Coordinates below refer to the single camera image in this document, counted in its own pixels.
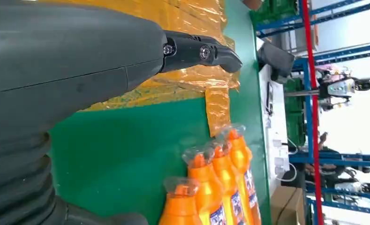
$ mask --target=clear bottle cap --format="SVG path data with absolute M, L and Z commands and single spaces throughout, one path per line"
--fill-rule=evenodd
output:
M 246 127 L 242 124 L 234 123 L 223 127 L 217 138 L 219 140 L 233 140 L 244 136 Z
M 211 145 L 197 146 L 185 150 L 183 160 L 190 168 L 200 168 L 211 163 L 214 157 L 214 148 Z
M 214 148 L 214 158 L 224 157 L 229 154 L 232 144 L 227 141 L 213 140 L 208 143 Z
M 194 196 L 200 184 L 197 180 L 185 177 L 167 177 L 164 180 L 164 187 L 170 195 Z

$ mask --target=cable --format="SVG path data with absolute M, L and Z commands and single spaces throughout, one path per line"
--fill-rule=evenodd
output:
M 283 206 L 283 208 L 280 210 L 280 213 L 279 215 L 277 216 L 277 220 L 276 220 L 276 223 L 275 224 L 279 224 L 279 220 L 280 220 L 280 217 L 281 215 L 283 214 L 283 211 L 286 209 L 287 205 L 290 203 L 291 199 L 294 197 L 295 193 L 297 191 L 297 188 L 295 188 L 294 192 L 291 194 L 290 198 L 288 199 L 288 201 L 286 202 L 286 204 Z
M 295 147 L 295 152 L 289 152 L 288 154 L 289 155 L 293 155 L 293 154 L 296 154 L 296 153 L 298 153 L 298 146 L 293 142 L 293 141 L 291 141 L 289 138 L 287 138 L 287 140 L 289 141 L 289 142 L 291 142 L 292 144 L 293 144 L 293 146 Z
M 275 177 L 277 180 L 280 180 L 280 181 L 283 181 L 283 182 L 292 182 L 296 179 L 296 176 L 297 176 L 296 167 L 292 163 L 289 163 L 289 164 L 290 164 L 290 166 L 292 166 L 294 168 L 294 177 L 292 177 L 291 179 L 288 179 L 288 180 L 280 179 L 280 178 Z

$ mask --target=shelving rack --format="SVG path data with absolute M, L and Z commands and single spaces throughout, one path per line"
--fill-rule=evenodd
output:
M 331 11 L 331 14 L 327 15 L 327 16 L 322 16 L 320 18 L 317 18 L 317 19 L 311 21 L 310 24 L 315 25 L 315 24 L 319 24 L 319 23 L 324 23 L 324 22 L 327 22 L 327 21 L 330 21 L 330 20 L 335 20 L 335 19 L 338 19 L 338 18 L 342 18 L 342 17 L 345 17 L 345 16 L 349 16 L 349 15 L 353 15 L 353 14 L 356 14 L 356 13 L 360 13 L 360 12 L 370 10 L 370 3 L 368 3 L 368 4 L 358 6 L 358 7 L 354 7 L 354 8 L 351 8 L 351 9 L 342 10 L 342 11 L 339 11 L 337 13 L 333 12 L 334 9 L 341 8 L 343 6 L 351 5 L 351 4 L 354 4 L 354 3 L 357 3 L 357 2 L 361 2 L 361 1 L 363 1 L 363 0 L 344 0 L 344 1 L 340 1 L 338 3 L 333 3 L 333 4 L 328 5 L 328 6 L 324 6 L 324 7 L 321 7 L 321 8 L 311 10 L 308 13 L 311 17 L 314 16 L 314 15 L 323 13 L 323 12 L 327 12 L 327 11 Z M 303 5 L 307 5 L 307 3 L 306 2 L 304 3 L 303 0 L 302 1 L 300 0 L 299 3 L 300 3 L 299 4 L 300 8 Z M 280 34 L 280 33 L 284 33 L 284 32 L 287 32 L 287 31 L 302 28 L 302 27 L 304 27 L 305 24 L 303 22 L 299 22 L 300 20 L 303 20 L 303 13 L 302 13 L 301 10 L 300 10 L 299 15 L 295 15 L 295 16 L 291 16 L 291 17 L 288 17 L 288 18 L 280 19 L 280 20 L 273 21 L 273 22 L 267 23 L 267 24 L 258 24 L 257 27 L 256 27 L 257 36 L 259 38 L 265 38 L 265 37 L 272 36 L 272 35 L 275 35 L 275 34 Z M 270 30 L 270 29 L 273 29 L 273 31 L 269 31 L 268 33 L 265 33 L 265 30 Z
M 307 0 L 299 0 L 299 15 L 291 16 L 288 18 L 280 19 L 268 24 L 258 24 L 256 26 L 257 35 L 259 38 L 280 34 L 283 32 L 305 28 L 306 44 L 307 44 L 307 58 L 299 58 L 295 61 L 293 71 L 303 71 L 304 74 L 304 85 L 306 90 L 315 88 L 316 84 L 316 72 L 315 65 L 324 65 L 330 63 L 344 62 L 349 60 L 356 60 L 361 58 L 370 57 L 370 44 L 363 46 L 354 46 L 346 49 L 337 49 L 330 52 L 324 52 L 321 54 L 313 54 L 312 51 L 312 39 L 311 39 L 311 25 L 324 23 L 326 21 L 342 18 L 348 15 L 353 15 L 363 11 L 370 10 L 370 3 L 362 6 L 357 6 L 351 9 L 342 10 L 334 13 L 334 9 L 341 8 L 343 6 L 351 5 L 362 0 L 343 0 L 338 3 L 334 3 L 325 7 L 314 9 L 309 11 L 307 7 Z M 322 16 L 310 21 L 313 15 L 317 15 L 323 12 L 331 11 L 330 15 Z M 342 203 L 335 203 L 331 201 L 322 201 L 322 193 L 325 194 L 337 194 L 337 195 L 352 195 L 365 197 L 370 199 L 370 194 L 350 192 L 343 190 L 335 190 L 323 188 L 321 189 L 321 180 L 319 174 L 320 164 L 334 164 L 334 165 L 348 165 L 348 166 L 370 166 L 370 161 L 348 161 L 347 158 L 360 158 L 370 159 L 370 155 L 359 155 L 359 154 L 340 154 L 334 155 L 333 153 L 319 153 L 318 149 L 318 136 L 317 136 L 317 124 L 318 124 L 318 101 L 317 96 L 306 96 L 305 97 L 305 109 L 307 118 L 307 134 L 309 143 L 308 153 L 297 153 L 291 155 L 289 160 L 291 163 L 310 163 L 314 164 L 315 171 L 315 188 L 313 190 L 307 190 L 308 192 L 315 192 L 316 200 L 307 199 L 307 204 L 312 205 L 314 208 L 313 221 L 315 225 L 322 225 L 323 213 L 322 206 L 336 207 L 346 210 L 354 210 L 370 213 L 369 208 L 358 207 L 353 205 L 347 205 Z

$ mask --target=bottle label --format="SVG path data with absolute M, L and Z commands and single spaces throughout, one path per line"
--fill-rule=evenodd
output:
M 255 191 L 254 180 L 249 170 L 247 170 L 246 173 L 244 174 L 244 179 L 246 181 L 246 187 L 247 187 L 247 192 L 248 192 L 248 197 L 249 197 L 249 206 L 252 208 L 255 206 L 258 199 L 257 199 L 257 193 Z
M 234 212 L 234 217 L 237 220 L 237 225 L 243 225 L 243 209 L 242 209 L 242 203 L 240 201 L 240 195 L 239 192 L 236 192 L 234 195 L 232 195 L 232 207 Z
M 222 205 L 210 215 L 210 223 L 211 225 L 226 225 L 226 217 Z

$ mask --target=red pole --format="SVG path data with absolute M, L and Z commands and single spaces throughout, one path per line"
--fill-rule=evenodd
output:
M 308 49 L 308 63 L 310 68 L 310 82 L 312 88 L 316 88 L 316 72 L 315 59 L 312 51 L 312 36 L 310 30 L 310 17 L 308 11 L 307 0 L 302 0 L 303 21 L 305 25 L 306 48 Z M 319 144 L 317 139 L 317 124 L 318 124 L 318 105 L 317 96 L 312 96 L 312 130 L 313 130 L 313 158 L 315 167 L 315 183 L 316 183 L 316 208 L 318 225 L 323 225 L 322 201 L 321 201 L 321 180 L 319 169 Z

